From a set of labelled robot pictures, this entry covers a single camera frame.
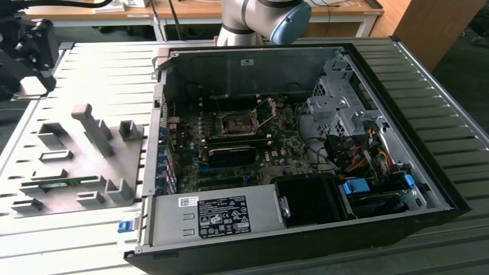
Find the power supply label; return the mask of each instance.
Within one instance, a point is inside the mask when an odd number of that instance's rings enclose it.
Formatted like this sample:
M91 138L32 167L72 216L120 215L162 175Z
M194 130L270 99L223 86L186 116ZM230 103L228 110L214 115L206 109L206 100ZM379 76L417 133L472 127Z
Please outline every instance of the power supply label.
M199 201L199 236L203 239L250 232L246 196Z

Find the black cable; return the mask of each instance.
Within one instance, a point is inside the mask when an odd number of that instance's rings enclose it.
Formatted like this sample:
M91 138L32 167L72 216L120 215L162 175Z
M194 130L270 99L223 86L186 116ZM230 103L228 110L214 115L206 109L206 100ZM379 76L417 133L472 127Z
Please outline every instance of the black cable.
M319 140L322 142L327 142L327 139L324 137L310 137L308 139L306 139L306 142L310 141L310 140L312 140L312 139L316 139L316 140Z
M335 171L342 171L342 168L339 168L339 166L336 166L334 164L334 162L330 160L330 158L323 155L319 151L316 151L315 149L312 149L310 146L306 146L306 148L314 152L318 156L320 156L326 161L327 161L327 164L331 166L331 168L335 170Z
M112 0L104 0L100 3L83 3L83 2L75 2L75 1L67 1L67 0L28 0L28 1L19 1L19 4L28 7L36 7L36 6L67 6L67 7L86 7L91 9L96 9L99 7L106 7L108 4L111 4Z
M327 151L327 147L322 147L320 149L319 149L319 152L322 152L322 150L324 149L324 151ZM320 155L318 154L316 155L318 156L318 168L320 168L320 164L322 164L322 161L320 161ZM326 169L326 170L320 170L320 169L316 169L318 171L320 171L320 172L328 172L328 171L332 171L332 170L335 170L334 168L330 168L330 169Z
M187 37L191 37L191 38L198 38L198 37L200 37L203 34L204 34L204 30L203 29L200 29L200 32L199 32L199 34L196 34L196 35L192 35L192 34L190 34L190 29L191 29L191 27L188 27L188 26L183 26L184 28L187 28L187 30L184 30L183 31L183 33L184 33L184 35L187 36Z
M176 16L176 11L175 11L175 7L174 7L174 1L168 0L168 4L170 4L170 9L171 9L171 14L174 16L174 21L175 21L176 35L179 36L179 40L184 40L184 37L182 35L179 17Z
M315 5L318 5L318 6L320 6L320 7L327 7L327 9L328 9L328 23L327 23L327 31L326 31L326 34L324 34L324 36L327 37L327 36L328 36L328 31L330 31L330 23L331 23L331 12L330 12L330 7L340 7L340 5L331 5L331 4L328 4L324 0L322 0L322 2L323 2L326 5L318 4L318 3L315 2L315 0L311 0L311 1L312 1L312 3L314 3Z

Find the workbench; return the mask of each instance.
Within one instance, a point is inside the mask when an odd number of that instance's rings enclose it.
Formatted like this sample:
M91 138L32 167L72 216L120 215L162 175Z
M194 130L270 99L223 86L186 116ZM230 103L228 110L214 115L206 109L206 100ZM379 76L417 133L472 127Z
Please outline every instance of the workbench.
M383 9L374 9L363 0L348 0L339 3L340 7L314 7L311 29L307 35L322 37L368 37ZM180 24L222 24L222 1L220 0L184 0L174 1ZM160 25L174 25L175 20L168 5L168 0L155 0L155 8L160 17ZM46 18L55 23L56 27L78 26L134 26L154 25L154 12L147 8L127 7L126 11L115 13L98 13L92 9L79 7L32 7L26 11L30 19ZM166 40L166 33L158 33L159 40Z
M307 39L300 43L354 43L395 98L412 126L435 154L472 211L453 222L431 227L397 244L324 258L287 262L231 274L427 274L457 269L484 274L489 259L489 145L488 136L400 42L389 38ZM22 176L32 162L19 161L32 131L48 114L76 98L96 105L111 126L120 120L146 125L155 80L152 59L159 47L212 46L199 42L119 42L75 44L60 51L58 86L48 98L32 101L0 156L0 175ZM111 102L98 100L111 97ZM143 143L139 182L147 157ZM135 204L14 219L8 212L18 192L15 178L0 183L0 266L6 274L142 275L123 259L118 222L142 208L138 184Z

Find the blue tab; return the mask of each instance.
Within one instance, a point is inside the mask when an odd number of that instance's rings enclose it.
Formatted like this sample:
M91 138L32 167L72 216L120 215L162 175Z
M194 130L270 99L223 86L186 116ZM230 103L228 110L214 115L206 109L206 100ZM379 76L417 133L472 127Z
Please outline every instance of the blue tab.
M126 232L135 231L134 224L135 224L135 221L120 221L119 222L118 233L126 233Z
M371 187L368 186L366 179L350 179L343 184L343 189L346 190L347 195L371 191Z
M404 179L408 182L409 186L413 186L415 185L415 179L413 179L413 176L412 175L407 174L404 176Z

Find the wooden desk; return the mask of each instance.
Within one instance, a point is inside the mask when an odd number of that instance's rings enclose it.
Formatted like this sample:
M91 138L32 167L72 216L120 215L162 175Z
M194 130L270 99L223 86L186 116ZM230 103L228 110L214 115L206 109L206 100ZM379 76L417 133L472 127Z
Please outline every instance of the wooden desk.
M379 0L385 13L372 36L397 36L433 70L485 0Z
M94 2L94 0L79 0L80 2ZM222 23L222 1L203 2L198 0L184 0L179 2L174 0L175 10L179 15L182 24L220 24ZM352 23L356 25L358 37L366 37L371 34L374 24L378 16L383 14L382 9L372 9L363 0L350 0L347 3L340 3L340 7L314 7L314 17L311 23L330 23L331 27L318 26L314 24L314 31L308 30L307 36L315 33L322 34L323 29L328 33L336 34L335 25L346 23L352 29ZM155 0L155 8L160 17L160 24L175 24L171 14L171 8L167 0ZM46 18L52 20L55 26L74 27L74 26L118 26L118 25L152 25L152 8L127 7L126 11L115 13L95 14L92 9L83 9L79 7L32 7L26 11L27 17Z

